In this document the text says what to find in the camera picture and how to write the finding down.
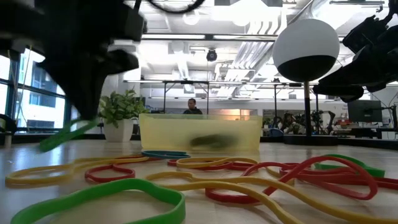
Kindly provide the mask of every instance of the table surface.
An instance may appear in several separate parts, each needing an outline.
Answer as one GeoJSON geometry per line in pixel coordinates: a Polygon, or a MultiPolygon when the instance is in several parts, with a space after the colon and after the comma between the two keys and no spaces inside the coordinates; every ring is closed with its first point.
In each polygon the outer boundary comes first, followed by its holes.
{"type": "MultiPolygon", "coordinates": [[[[140,142],[109,143],[100,140],[80,140],[68,142],[50,152],[39,154],[35,150],[37,144],[15,145],[12,149],[0,148],[0,177],[4,177],[15,170],[36,167],[66,164],[76,158],[128,155],[139,152],[140,142]]],[[[261,161],[275,162],[302,162],[310,157],[324,154],[344,154],[364,161],[366,164],[386,170],[386,177],[398,178],[398,153],[382,149],[371,149],[350,146],[314,147],[314,146],[289,146],[280,143],[260,144],[261,161]]],[[[168,167],[165,161],[153,161],[140,164],[125,164],[124,167],[133,168],[137,177],[167,170],[176,170],[168,167]]],[[[199,177],[236,177],[239,171],[211,171],[189,170],[199,177]]],[[[115,176],[114,172],[103,171],[99,176],[115,176]]],[[[269,177],[265,171],[260,171],[256,176],[269,177]]],[[[182,183],[185,180],[164,179],[158,183],[182,183]]],[[[89,187],[83,178],[83,171],[77,173],[73,180],[62,185],[53,185],[34,189],[10,189],[0,185],[0,223],[9,223],[11,218],[21,209],[43,200],[70,194],[76,190],[89,187]]],[[[264,187],[250,185],[260,191],[264,187]]],[[[322,200],[330,205],[354,212],[365,213],[376,217],[398,218],[396,204],[398,194],[393,190],[379,189],[379,193],[370,201],[351,200],[343,196],[327,192],[312,185],[301,182],[296,183],[296,188],[322,200]]],[[[366,187],[350,187],[360,191],[368,191],[366,187]]],[[[184,192],[187,196],[186,224],[194,223],[281,223],[276,216],[265,206],[255,207],[231,206],[207,199],[202,190],[184,192]]],[[[277,190],[271,197],[280,206],[297,217],[304,223],[347,223],[318,211],[297,198],[277,190]]],[[[63,213],[44,218],[38,223],[127,223],[142,218],[160,214],[171,209],[171,205],[159,202],[143,192],[125,191],[109,197],[94,200],[63,213]]]]}

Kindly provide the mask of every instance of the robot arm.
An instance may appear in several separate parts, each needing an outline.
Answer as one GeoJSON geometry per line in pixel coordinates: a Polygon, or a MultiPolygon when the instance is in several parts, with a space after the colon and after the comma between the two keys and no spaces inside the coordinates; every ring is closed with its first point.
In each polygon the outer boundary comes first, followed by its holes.
{"type": "MultiPolygon", "coordinates": [[[[198,0],[179,11],[199,7],[198,0]]],[[[31,45],[45,56],[39,64],[57,82],[82,119],[98,112],[105,78],[139,67],[138,59],[123,50],[108,51],[114,39],[141,41],[145,20],[139,14],[141,0],[134,8],[123,0],[35,0],[34,7],[20,0],[0,1],[0,54],[19,55],[31,45]]]]}
{"type": "Polygon", "coordinates": [[[385,19],[371,16],[355,27],[343,39],[343,44],[356,54],[353,61],[319,80],[314,93],[339,96],[347,103],[362,97],[363,86],[375,92],[398,80],[398,26],[387,28],[397,13],[398,2],[390,0],[385,19]]]}

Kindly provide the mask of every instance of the white pot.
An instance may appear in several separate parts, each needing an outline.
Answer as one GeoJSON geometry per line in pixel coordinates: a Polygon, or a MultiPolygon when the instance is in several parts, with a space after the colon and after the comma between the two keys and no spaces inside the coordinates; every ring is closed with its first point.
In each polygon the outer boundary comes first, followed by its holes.
{"type": "Polygon", "coordinates": [[[128,142],[131,139],[134,120],[124,119],[117,121],[119,127],[116,128],[112,123],[104,122],[105,138],[108,142],[128,142]]]}

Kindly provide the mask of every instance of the security camera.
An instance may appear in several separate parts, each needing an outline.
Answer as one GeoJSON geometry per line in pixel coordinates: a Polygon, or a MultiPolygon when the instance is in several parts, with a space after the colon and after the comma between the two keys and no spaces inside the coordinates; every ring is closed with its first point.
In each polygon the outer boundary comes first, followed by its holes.
{"type": "Polygon", "coordinates": [[[210,49],[209,52],[207,52],[206,59],[208,62],[214,62],[215,60],[217,60],[216,50],[210,49]]]}

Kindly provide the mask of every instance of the green leaves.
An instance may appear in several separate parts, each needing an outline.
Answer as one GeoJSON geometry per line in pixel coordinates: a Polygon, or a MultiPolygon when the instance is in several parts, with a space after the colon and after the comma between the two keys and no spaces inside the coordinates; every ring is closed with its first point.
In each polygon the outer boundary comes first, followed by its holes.
{"type": "Polygon", "coordinates": [[[124,94],[115,91],[111,96],[102,96],[99,101],[99,116],[105,118],[106,124],[118,126],[118,121],[123,119],[138,118],[141,113],[148,113],[142,100],[135,97],[136,91],[126,90],[124,94]]]}

